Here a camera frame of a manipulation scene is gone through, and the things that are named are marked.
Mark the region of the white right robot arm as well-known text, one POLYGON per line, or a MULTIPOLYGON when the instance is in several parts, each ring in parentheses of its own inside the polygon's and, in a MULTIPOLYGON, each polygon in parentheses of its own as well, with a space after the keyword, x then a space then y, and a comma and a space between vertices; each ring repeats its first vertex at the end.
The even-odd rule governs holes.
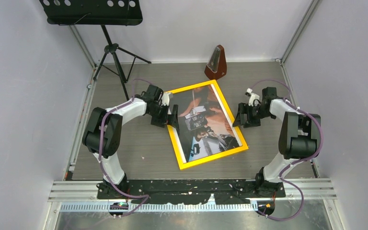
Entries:
POLYGON ((258 196, 277 193, 292 168, 315 158, 321 147, 321 117, 304 113, 286 98, 277 95, 275 87, 266 87, 258 95, 248 88, 247 103, 239 103, 233 127, 259 127, 264 118, 282 122, 278 139, 278 153, 255 176, 253 191, 258 196))

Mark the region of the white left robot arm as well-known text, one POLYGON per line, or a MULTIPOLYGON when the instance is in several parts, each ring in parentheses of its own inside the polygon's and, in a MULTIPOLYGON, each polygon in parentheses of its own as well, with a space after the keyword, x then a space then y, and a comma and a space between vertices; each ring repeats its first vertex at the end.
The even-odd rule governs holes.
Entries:
POLYGON ((150 115, 151 125, 172 126, 178 130, 178 105, 170 106, 172 98, 173 93, 164 92, 151 84, 146 91, 118 106, 93 109, 84 130, 82 144, 97 159, 104 180, 110 184, 109 192, 114 197, 123 198, 128 191, 127 184, 123 182, 126 180, 126 173, 117 155, 123 125, 137 117, 150 115))

